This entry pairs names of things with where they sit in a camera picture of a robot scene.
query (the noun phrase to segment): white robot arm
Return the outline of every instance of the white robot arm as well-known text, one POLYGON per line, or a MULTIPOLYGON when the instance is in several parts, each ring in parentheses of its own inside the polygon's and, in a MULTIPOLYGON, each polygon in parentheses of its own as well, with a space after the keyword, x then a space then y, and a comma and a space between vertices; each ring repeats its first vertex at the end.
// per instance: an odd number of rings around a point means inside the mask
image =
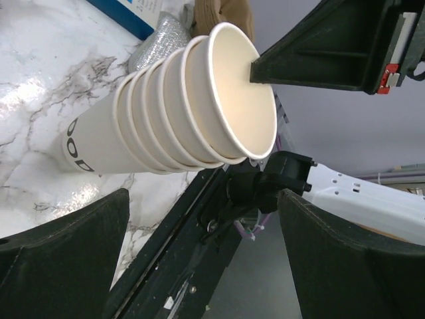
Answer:
POLYGON ((425 197, 311 166, 303 198, 352 223, 425 245, 425 197))

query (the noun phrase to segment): brown paper bag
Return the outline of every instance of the brown paper bag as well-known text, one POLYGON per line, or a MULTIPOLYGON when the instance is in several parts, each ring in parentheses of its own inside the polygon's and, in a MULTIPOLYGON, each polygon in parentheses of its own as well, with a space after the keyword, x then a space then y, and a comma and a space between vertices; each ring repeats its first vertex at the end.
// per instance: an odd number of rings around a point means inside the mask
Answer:
POLYGON ((248 0, 196 0, 192 36, 209 35, 220 22, 229 22, 254 42, 254 20, 248 0))

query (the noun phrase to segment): white paper cup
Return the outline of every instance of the white paper cup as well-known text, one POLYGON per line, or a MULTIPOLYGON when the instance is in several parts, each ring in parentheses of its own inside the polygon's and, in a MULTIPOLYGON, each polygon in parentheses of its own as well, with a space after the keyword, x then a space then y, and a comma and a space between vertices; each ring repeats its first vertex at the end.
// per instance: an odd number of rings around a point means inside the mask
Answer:
POLYGON ((201 134, 193 113, 187 91, 193 93, 185 81, 187 56, 190 50, 207 39, 207 36, 193 38, 183 52, 176 54, 169 62, 164 79, 165 110, 178 141, 197 160, 216 165, 217 162, 238 164, 245 157, 229 159, 218 154, 201 134))
POLYGON ((259 56, 238 27, 220 23, 187 59, 193 116, 208 143, 226 158, 262 159, 276 139, 272 86, 250 83, 251 63, 259 56))
POLYGON ((200 171, 203 168, 216 168, 223 165, 223 163, 203 163, 195 159, 189 154, 181 143, 176 138, 173 129, 165 111, 164 104, 164 77, 167 67, 173 58, 182 53, 184 49, 179 49, 171 53, 163 64, 156 68, 149 80, 152 83, 151 88, 154 89, 152 94, 148 97, 150 100, 147 103, 147 112, 152 125, 153 133, 157 137, 159 143, 163 146, 164 150, 175 160, 182 164, 181 169, 188 171, 200 171))
POLYGON ((139 135, 137 134, 134 120, 133 112, 131 106, 133 104, 133 92, 136 85, 136 82, 139 81, 143 75, 146 73, 147 68, 135 72, 131 82, 127 83, 118 98, 118 124, 120 126, 121 133, 124 137, 124 140, 127 142, 127 145, 131 152, 137 156, 137 158, 142 161, 147 167, 151 168, 151 171, 156 174, 169 174, 167 171, 168 167, 159 163, 147 150, 147 148, 142 143, 139 135))
POLYGON ((118 127, 118 97, 131 78, 127 76, 114 93, 79 115, 63 133, 65 158, 76 169, 92 173, 151 171, 130 152, 118 127))
POLYGON ((135 84, 133 92, 133 120, 137 133, 142 140, 147 151, 161 164, 167 166, 167 169, 172 172, 186 171, 179 168, 181 163, 173 159, 158 142, 152 130, 152 125, 147 113, 147 103, 151 102, 150 95, 154 94, 155 84, 150 81, 152 72, 159 67, 164 59, 158 60, 147 69, 141 80, 135 84))

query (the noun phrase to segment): blue box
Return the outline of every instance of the blue box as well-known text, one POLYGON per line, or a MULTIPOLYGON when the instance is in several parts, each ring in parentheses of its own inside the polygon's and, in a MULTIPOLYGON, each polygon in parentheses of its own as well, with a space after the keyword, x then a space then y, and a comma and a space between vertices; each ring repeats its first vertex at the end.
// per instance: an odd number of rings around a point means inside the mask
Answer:
POLYGON ((87 0, 141 40, 155 30, 162 0, 87 0))

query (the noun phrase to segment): cup rim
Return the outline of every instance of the cup rim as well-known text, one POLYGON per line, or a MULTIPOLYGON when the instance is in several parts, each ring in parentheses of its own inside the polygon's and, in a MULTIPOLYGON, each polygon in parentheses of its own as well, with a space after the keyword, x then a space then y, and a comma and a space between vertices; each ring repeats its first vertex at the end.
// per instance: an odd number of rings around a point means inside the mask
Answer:
MULTIPOLYGON (((213 49, 214 49, 214 41, 217 37, 217 35, 223 30, 223 29, 232 29, 233 31, 236 31, 243 39, 246 40, 247 44, 253 51, 256 52, 258 57, 260 57, 260 54, 258 53, 256 47, 252 43, 252 41, 248 38, 245 33, 240 30, 237 26, 233 25, 232 23, 223 22, 217 24, 211 31, 210 37, 207 39, 207 72, 208 77, 211 85, 209 85, 209 91, 211 93, 212 99, 213 99, 213 106, 215 109, 215 112, 218 114, 218 118, 220 120, 220 123, 222 124, 223 128, 226 130, 226 133, 230 136, 233 143, 235 143, 236 147, 242 151, 244 154, 246 154, 249 158, 253 160, 260 160, 262 158, 265 158, 270 154, 270 152, 273 150, 274 141, 270 143, 269 148, 264 152, 263 154, 254 154, 250 150, 248 150, 236 137, 235 133, 233 132, 232 128, 230 127, 230 124, 228 123, 228 120, 226 119, 226 116, 224 115, 223 109, 221 107, 220 98, 218 95, 218 90, 215 85, 215 78, 214 78, 214 72, 213 72, 213 49)), ((270 96, 271 99, 274 100, 274 93, 273 90, 270 89, 270 96)), ((276 138, 277 134, 277 116, 276 112, 274 112, 274 136, 276 138)))
POLYGON ((171 136, 171 139, 173 140, 175 146, 179 148, 181 152, 184 153, 186 158, 189 158, 191 161, 195 162, 195 166, 187 166, 182 164, 187 169, 193 169, 194 167, 201 167, 203 168, 218 168, 223 165, 223 163, 216 162, 216 163, 205 163, 203 161, 200 161, 199 159, 194 158, 180 143, 180 141, 177 139, 173 127, 170 124, 168 114, 165 107, 165 100, 164 100, 164 82, 165 82, 165 76, 167 73, 167 69, 171 61, 180 53, 182 53, 185 50, 185 48, 177 49, 173 53, 171 53, 167 59, 164 61, 164 63, 159 67, 159 74, 158 74, 158 90, 157 90, 157 99, 159 101, 159 116, 163 120, 165 124, 165 131, 168 136, 171 136))
POLYGON ((121 91, 124 88, 124 86, 133 79, 135 76, 135 72, 130 73, 127 75, 121 83, 116 88, 116 91, 114 92, 114 99, 113 99, 113 105, 112 105, 112 127, 114 128, 115 134, 118 137, 118 139, 121 141, 122 145, 124 146, 124 149, 127 151, 127 153, 130 155, 130 157, 135 160, 141 168, 143 168, 146 172, 151 172, 151 168, 146 166, 137 156, 133 154, 133 152, 129 149, 126 141, 124 140, 124 137, 122 136, 120 125, 118 124, 118 99, 120 97, 121 91))
POLYGON ((189 44, 186 46, 185 51, 183 52, 183 55, 181 57, 181 63, 180 63, 180 72, 179 72, 179 78, 180 78, 180 89, 181 89, 181 96, 183 97, 183 102, 185 104, 185 107, 183 108, 186 117, 189 118, 189 125, 191 126, 192 130, 196 133, 198 141, 203 145, 204 149, 212 156, 214 157, 218 162, 227 163, 230 165, 235 165, 243 162, 246 157, 241 158, 225 158, 224 156, 221 156, 219 153, 217 153, 213 147, 207 142, 207 140, 204 138, 204 136, 201 133, 201 130, 198 127, 198 124, 195 121, 195 117, 193 116, 191 105, 189 103, 189 97, 187 96, 187 88, 186 88, 186 65, 187 65, 187 57, 189 56, 190 51, 197 46, 199 43, 201 43, 203 40, 208 40, 208 36, 206 35, 200 35, 198 37, 193 38, 189 41, 189 44))
MULTIPOLYGON (((146 71, 145 76, 141 79, 141 94, 140 94, 140 98, 141 98, 141 120, 143 121, 143 125, 145 126, 148 138, 151 139, 152 143, 154 144, 154 146, 157 148, 157 150, 159 151, 159 153, 161 153, 161 155, 165 158, 167 158, 167 160, 173 162, 173 164, 175 163, 176 167, 182 166, 181 163, 179 163, 178 161, 176 161, 175 159, 173 159, 162 147, 162 145, 159 143, 157 137, 155 136, 155 133, 153 132, 153 128, 151 125, 151 120, 149 119, 149 114, 147 111, 147 101, 146 101, 146 97, 147 97, 147 84, 150 81, 151 75, 153 73, 153 71, 155 71, 158 67, 161 66, 161 64, 164 62, 165 58, 161 58, 158 61, 156 61, 155 63, 149 65, 149 69, 146 71)), ((172 171, 173 173, 181 173, 184 172, 186 170, 181 169, 181 168, 174 168, 174 167, 168 167, 167 169, 169 171, 172 171)))
MULTIPOLYGON (((133 108, 132 108, 132 104, 133 104, 133 92, 135 89, 135 86, 137 85, 137 82, 139 82, 140 78, 148 71, 149 66, 137 71, 137 74, 132 78, 130 86, 128 88, 128 94, 126 96, 126 114, 129 118, 133 118, 133 108)), ((159 163, 146 149, 145 145, 143 144, 143 141, 140 139, 139 134, 135 128, 134 125, 134 121, 129 121, 129 129, 131 134, 133 135, 133 137, 136 139, 137 144, 139 144, 139 146, 141 147, 141 149, 147 154, 147 157, 149 157, 149 159, 151 161, 154 161, 157 163, 158 166, 161 166, 161 168, 163 168, 163 170, 160 169, 155 169, 152 167, 149 167, 147 164, 145 164, 147 167, 151 168, 153 173, 161 174, 161 175, 166 175, 165 173, 163 173, 164 171, 167 172, 167 174, 170 174, 169 171, 167 171, 169 168, 165 165, 163 165, 162 163, 159 163)))

